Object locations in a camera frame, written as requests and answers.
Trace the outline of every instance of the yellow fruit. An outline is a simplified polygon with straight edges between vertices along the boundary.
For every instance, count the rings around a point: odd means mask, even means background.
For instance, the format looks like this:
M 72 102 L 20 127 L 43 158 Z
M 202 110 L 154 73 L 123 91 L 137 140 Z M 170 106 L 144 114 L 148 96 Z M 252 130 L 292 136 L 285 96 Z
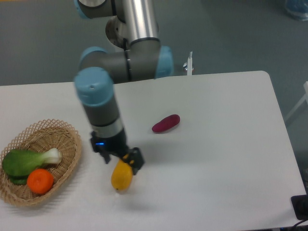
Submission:
M 133 178 L 133 171 L 131 167 L 124 163 L 121 159 L 117 163 L 114 172 L 111 176 L 111 184 L 116 190 L 125 190 L 129 187 Z

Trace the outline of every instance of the black cable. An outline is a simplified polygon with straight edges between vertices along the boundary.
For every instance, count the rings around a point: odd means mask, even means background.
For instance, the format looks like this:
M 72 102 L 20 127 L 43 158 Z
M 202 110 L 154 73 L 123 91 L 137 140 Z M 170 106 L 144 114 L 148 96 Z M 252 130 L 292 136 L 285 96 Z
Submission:
M 300 225 L 301 223 L 304 223 L 305 221 L 308 221 L 308 219 L 301 220 L 300 222 L 296 223 L 294 226 L 292 226 L 290 231 L 294 231 L 298 225 Z

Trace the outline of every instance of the white table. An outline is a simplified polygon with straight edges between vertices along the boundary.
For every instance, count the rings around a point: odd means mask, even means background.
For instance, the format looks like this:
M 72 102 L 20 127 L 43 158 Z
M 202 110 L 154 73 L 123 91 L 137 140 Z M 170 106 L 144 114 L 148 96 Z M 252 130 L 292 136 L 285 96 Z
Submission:
M 128 144 L 144 167 L 126 194 L 90 147 L 73 83 L 0 87 L 0 147 L 39 120 L 72 124 L 83 140 L 75 175 L 39 208 L 0 201 L 5 231 L 236 231 L 292 226 L 291 196 L 305 194 L 265 72 L 166 77 L 115 85 Z M 179 114 L 179 127 L 151 127 Z

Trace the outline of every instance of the woven basket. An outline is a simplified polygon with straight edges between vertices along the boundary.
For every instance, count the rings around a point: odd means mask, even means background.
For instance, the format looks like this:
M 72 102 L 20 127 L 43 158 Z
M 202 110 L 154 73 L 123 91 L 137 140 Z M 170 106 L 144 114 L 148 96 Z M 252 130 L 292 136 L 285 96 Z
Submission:
M 0 165 L 4 156 L 16 148 L 36 152 L 57 148 L 63 155 L 60 164 L 49 165 L 46 168 L 54 177 L 54 185 L 44 195 L 31 192 L 27 185 L 13 184 L 2 167 L 0 168 L 0 198 L 15 206 L 37 205 L 57 191 L 72 174 L 81 156 L 81 139 L 70 124 L 48 119 L 29 126 L 15 137 L 1 152 Z

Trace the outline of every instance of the blue joint cap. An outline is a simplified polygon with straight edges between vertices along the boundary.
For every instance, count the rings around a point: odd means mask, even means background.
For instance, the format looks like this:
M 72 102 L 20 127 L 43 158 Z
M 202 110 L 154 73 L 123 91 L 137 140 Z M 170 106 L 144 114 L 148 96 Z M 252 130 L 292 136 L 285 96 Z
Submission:
M 78 14 L 79 14 L 80 18 L 89 19 L 89 18 L 82 12 L 82 10 L 81 10 L 81 8 L 80 8 L 80 6 L 79 6 L 79 4 L 78 4 L 78 0 L 74 0 L 74 4 L 75 4 L 75 7 L 76 7 L 76 9 L 77 9 L 77 11 L 78 11 Z
M 114 95 L 113 81 L 100 67 L 88 67 L 78 72 L 74 79 L 80 101 L 88 107 L 100 107 Z
M 82 60 L 90 53 L 94 52 L 94 51 L 102 51 L 107 53 L 107 51 L 101 47 L 88 47 L 86 48 L 83 53 L 81 54 L 80 60 L 79 60 L 79 64 L 82 62 Z
M 171 48 L 168 46 L 162 46 L 160 48 L 155 78 L 171 76 L 173 75 L 173 72 L 174 66 Z

